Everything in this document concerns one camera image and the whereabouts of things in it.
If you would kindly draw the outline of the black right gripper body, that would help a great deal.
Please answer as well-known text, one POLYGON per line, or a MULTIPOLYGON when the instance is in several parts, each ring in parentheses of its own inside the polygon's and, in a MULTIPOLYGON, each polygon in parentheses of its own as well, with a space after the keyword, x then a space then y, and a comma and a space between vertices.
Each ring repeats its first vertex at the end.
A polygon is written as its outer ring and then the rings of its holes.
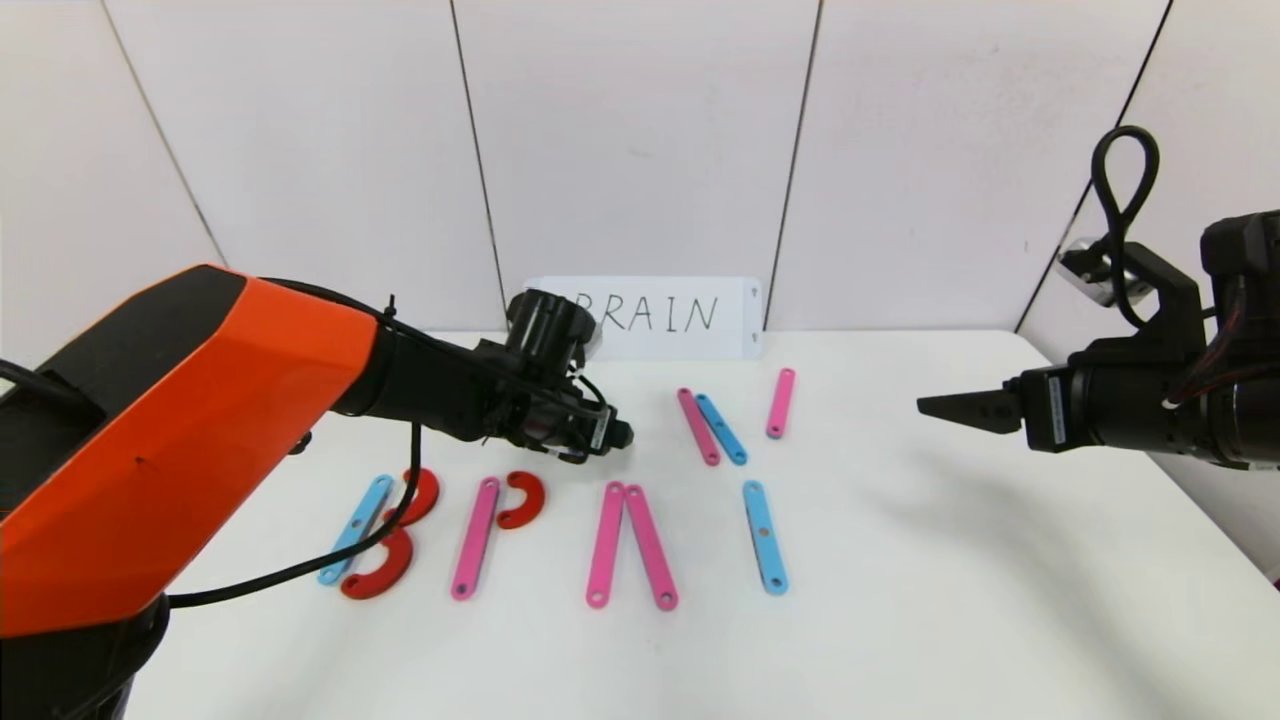
POLYGON ((1164 406, 1166 366, 1051 366, 1019 377, 1027 443, 1061 454, 1110 447, 1146 454, 1210 455, 1202 404, 1164 406))

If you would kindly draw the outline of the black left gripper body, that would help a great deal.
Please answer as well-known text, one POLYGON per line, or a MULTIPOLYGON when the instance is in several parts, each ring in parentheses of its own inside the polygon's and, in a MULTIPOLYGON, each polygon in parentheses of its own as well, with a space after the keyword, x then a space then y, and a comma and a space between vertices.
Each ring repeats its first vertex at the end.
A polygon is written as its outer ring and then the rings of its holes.
POLYGON ((527 448, 568 464, 608 454, 616 409, 582 395, 530 397, 527 448))

